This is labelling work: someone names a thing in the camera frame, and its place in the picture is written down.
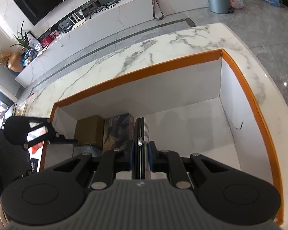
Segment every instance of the white marble countertop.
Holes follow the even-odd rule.
[[[125,73],[171,59],[223,48],[252,89],[275,145],[284,194],[283,229],[288,229],[288,107],[258,59],[226,25],[210,24],[165,34],[94,60],[56,80],[26,100],[26,114],[49,117],[52,105]]]

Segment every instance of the gray tiled floor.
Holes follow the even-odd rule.
[[[288,44],[252,48],[288,105]]]
[[[122,40],[120,42],[117,42],[115,44],[115,50],[119,50],[119,49],[122,49],[124,47],[131,46],[132,44],[139,43],[141,41],[145,41],[145,40],[148,40],[150,38],[153,38],[153,37],[156,37],[159,35],[169,34],[169,33],[183,30],[183,29],[187,29],[187,28],[190,28],[190,26],[185,21],[178,22],[178,23],[171,24],[171,25],[166,25],[166,26],[159,27],[159,28],[155,28],[155,29],[149,30],[145,33],[137,34],[137,35],[132,36],[126,40]]]
[[[165,16],[163,20],[152,20],[152,21],[148,21],[145,23],[141,23],[139,25],[136,25],[134,27],[130,27],[130,28],[126,28],[120,32],[117,33],[117,39],[121,39],[123,37],[126,37],[128,35],[132,35],[134,33],[137,33],[139,31],[142,30],[146,30],[148,28],[151,27],[155,27],[157,25],[162,25],[165,23],[169,23],[169,22],[173,22],[173,21],[177,21],[177,20],[181,20],[181,19],[186,19],[188,18],[188,16],[184,13],[176,13],[173,15],[169,15],[169,16]]]
[[[223,22],[248,47],[288,43],[288,9],[278,8],[263,0],[244,0],[245,9],[233,14],[215,14],[208,8],[186,11],[196,25]]]

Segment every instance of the metal bolt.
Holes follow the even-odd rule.
[[[102,190],[106,187],[107,185],[104,182],[94,182],[92,183],[91,187],[92,189],[95,190]]]
[[[188,189],[189,187],[191,187],[191,183],[185,182],[185,181],[180,181],[180,182],[176,183],[176,187],[179,189]]]
[[[142,144],[143,144],[143,139],[142,139],[142,137],[139,137],[139,139],[138,139],[138,141],[137,141],[137,144],[138,144],[139,146],[142,146]]]
[[[136,185],[137,185],[138,187],[143,187],[143,186],[145,185],[145,182],[140,181],[140,182],[137,182]]]

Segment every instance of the white wall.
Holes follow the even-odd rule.
[[[246,95],[228,63],[222,59],[220,100],[241,170],[273,184],[266,147]]]
[[[0,91],[16,102],[15,96],[19,88],[20,84],[15,80],[15,76],[5,66],[0,66]]]
[[[17,47],[11,47],[11,45],[16,44],[17,42],[13,39],[10,39],[6,36],[3,30],[0,28],[0,49],[5,51],[19,51]]]
[[[220,73],[221,59],[178,68],[94,94],[62,110],[76,120],[96,114],[108,118],[124,113],[137,117],[161,112],[216,98]]]
[[[36,26],[33,26],[13,0],[0,0],[0,14],[14,34],[16,34],[17,27],[20,28],[22,21],[24,21],[23,29],[31,30],[36,37],[39,37],[64,16],[88,1],[65,0],[46,15]]]

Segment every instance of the green plant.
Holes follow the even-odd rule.
[[[25,34],[23,34],[22,32],[22,28],[20,29],[20,32],[17,32],[17,36],[14,35],[14,37],[16,38],[16,40],[18,41],[17,44],[14,44],[14,45],[11,45],[11,47],[13,46],[22,46],[22,47],[25,47],[26,49],[29,49],[30,46],[29,46],[29,39],[28,39],[28,34],[29,32],[26,32]]]

